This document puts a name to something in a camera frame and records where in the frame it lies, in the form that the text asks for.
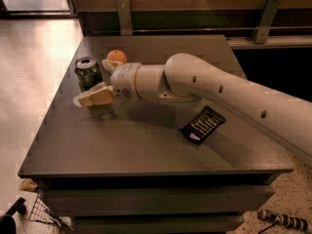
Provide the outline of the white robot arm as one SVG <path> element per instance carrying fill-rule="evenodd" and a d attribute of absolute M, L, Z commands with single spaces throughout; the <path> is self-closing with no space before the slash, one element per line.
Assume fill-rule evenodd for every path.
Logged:
<path fill-rule="evenodd" d="M 100 82 L 73 99 L 80 107 L 116 98 L 184 105 L 206 98 L 312 161 L 312 103 L 225 72 L 201 58 L 175 54 L 164 64 L 105 59 L 110 83 Z"/>

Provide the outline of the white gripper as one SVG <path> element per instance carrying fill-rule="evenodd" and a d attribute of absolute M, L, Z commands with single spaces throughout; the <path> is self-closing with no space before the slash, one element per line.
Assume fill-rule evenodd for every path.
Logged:
<path fill-rule="evenodd" d="M 122 61 L 103 59 L 101 63 L 104 69 L 112 74 L 110 77 L 112 86 L 107 86 L 104 82 L 94 85 L 73 99 L 75 105 L 90 107 L 110 104 L 116 100 L 116 94 L 125 99 L 139 99 L 136 87 L 137 72 L 141 67 L 139 62 L 123 64 Z"/>

